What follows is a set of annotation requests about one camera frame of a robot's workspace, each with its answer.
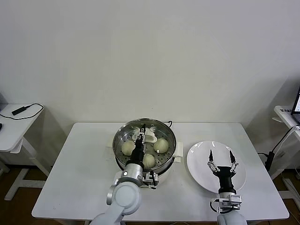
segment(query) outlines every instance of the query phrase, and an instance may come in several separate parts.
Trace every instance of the cable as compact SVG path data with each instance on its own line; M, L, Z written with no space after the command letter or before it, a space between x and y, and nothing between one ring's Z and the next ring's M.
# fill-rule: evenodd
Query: cable
M268 157L269 155L268 154L266 154L266 153L263 153L263 152L258 152L258 155L259 154L262 154L262 155L264 155L264 156L266 156L266 157Z
M1 115L1 114L0 114L0 116L2 116L2 117L4 117L4 118L9 118L9 119L12 119L12 120L24 120L24 119L29 119L29 118L35 117L36 115L38 115L38 114L44 109L44 106L41 105L41 104L39 104L39 103L33 103L33 104L31 104L31 105L25 106L25 108L27 109L27 108L29 108L29 107L31 107L31 106L33 106L33 105L39 105L39 106L41 106L42 108L41 108L36 114L34 114L34 115L32 115L32 116L29 116L29 117L23 117L23 118L18 118L18 119L13 118L13 117L10 117L10 116L4 116L4 115Z
M298 174L298 176L300 177L300 174L298 173L298 171L297 171L297 169L296 169L296 166L295 166L295 164L293 163L293 166L294 166L294 168L295 168L295 171L296 171L296 173Z
M274 157L276 156L276 154L279 152L281 146L283 145L283 143L286 141L286 139L296 130L299 130L300 126L294 126L291 127L286 134L281 138L281 140L275 145L275 147L272 149L272 151L269 151L268 155L263 152L260 152L259 154L263 154L267 157L267 160L264 163L264 167L266 168L267 171L270 171L272 162L274 160Z
M171 126L172 126L172 124L173 124L173 121L170 120L168 123L170 123L169 128L171 128Z
M286 139L287 139L294 131L296 131L296 130L298 130L298 127L297 127L297 126L292 127L292 128L285 134L285 136L280 140L281 144L280 144L279 148L277 149L277 151L274 153L274 157L275 157L276 154L279 152L281 146L282 146L283 143L286 141Z
M298 224L300 224L300 222L299 222L299 220L295 217L295 215L289 210L289 209L287 209L290 213L291 213L291 215L295 218L295 220L297 221L297 223Z
M287 134L291 131L291 129L293 129L293 127L291 127L286 134L281 138L281 140L277 143L277 145L275 145L275 147L272 149L272 152L274 152L275 148L281 143L281 141L285 138L285 136L287 136Z
M232 206L232 208L229 209L228 211L223 211L223 212L219 212L219 213L220 213L220 214L226 214L226 213L228 213L228 212L231 212L231 211L233 210L233 207L234 207L234 206ZM214 212L218 213L218 212L212 207L212 203L211 203L211 202L210 202L210 208L211 208Z

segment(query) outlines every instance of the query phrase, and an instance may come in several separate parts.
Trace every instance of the table leg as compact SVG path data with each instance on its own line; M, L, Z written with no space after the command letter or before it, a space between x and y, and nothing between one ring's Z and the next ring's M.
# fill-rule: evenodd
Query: table leg
M3 163L0 161L0 168L1 170L3 170L3 172L5 173L8 173L9 172L9 168Z
M51 166L42 158L38 156L37 151L32 147L32 145L23 137L22 145L26 149L29 159L44 173L46 176L49 176L51 171Z
M4 200L11 201L15 196L18 188L43 188L44 180L23 180L29 169L22 169L17 178L15 179L13 185L10 187L8 193L6 194Z
M298 194L296 188L294 187L293 183L288 178L283 178L282 181L284 182L288 191L279 191L280 197L282 199L293 199L296 203L298 209L300 210L300 195Z

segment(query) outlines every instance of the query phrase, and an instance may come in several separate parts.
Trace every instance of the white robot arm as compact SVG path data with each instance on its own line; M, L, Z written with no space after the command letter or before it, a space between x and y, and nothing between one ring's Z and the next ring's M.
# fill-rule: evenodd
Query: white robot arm
M231 167L230 166L216 166L213 161L212 151L210 150L209 161L207 165L211 169L212 173L219 178L220 198L212 199L210 207L214 212L220 213L217 217L217 223L219 225L247 225L246 219L237 212L240 209L242 199L240 195L236 194L236 190L233 187L231 178L236 174L236 167L239 165L233 153L229 151ZM215 210L212 207L213 202L218 202L219 207Z
M90 225L120 225L124 215L130 215L140 207L140 189L130 181L120 183L114 189L111 201L108 210L96 216Z
M105 213L96 216L91 225L119 225L125 215L137 211L141 204L139 187L143 185L143 157L145 144L145 125L140 129L135 149L120 178L111 186L106 203L110 205Z

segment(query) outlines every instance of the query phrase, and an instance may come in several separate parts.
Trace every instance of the black cable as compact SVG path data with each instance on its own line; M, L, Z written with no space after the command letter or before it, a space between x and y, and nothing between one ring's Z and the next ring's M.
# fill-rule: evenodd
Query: black cable
M172 120L170 120L168 123L170 123L169 127L171 127L173 124Z
M259 154L262 154L262 155L264 155L264 156L266 156L266 157L268 157L269 155L268 154L266 154L266 153L263 153L263 152L258 152L258 155Z
M217 211L212 207L212 203L210 202L210 208L217 213ZM228 211L223 211L223 212L219 212L220 214L226 214L228 212L231 212L233 210L234 206L232 206L231 209L229 209Z
M277 145L275 145L275 147L273 148L272 152L274 152L275 148L282 142L282 140L285 138L285 136L287 136L287 134L291 131L291 129L293 129L293 127L291 127L286 134L281 138L281 140L277 143Z
M210 208L214 211L217 212L213 207L212 207L212 203L210 202Z
M31 107L31 106L33 106L33 105L39 105L39 106L41 106L42 108L41 108L36 114L34 114L34 115L32 115L32 116L29 116L29 117L23 117L23 118L18 118L18 119L13 118L13 117L10 117L10 116L4 116L4 115L1 115L1 114L0 114L0 116L2 116L2 117L4 117L4 118L9 118L9 119L12 119L12 120L24 120L24 119L29 119L29 118L35 117L36 115L38 115L38 114L44 109L44 106L41 105L41 104L39 104L39 103L33 103L33 104L31 104L31 105L26 106L25 108L29 108L29 107Z

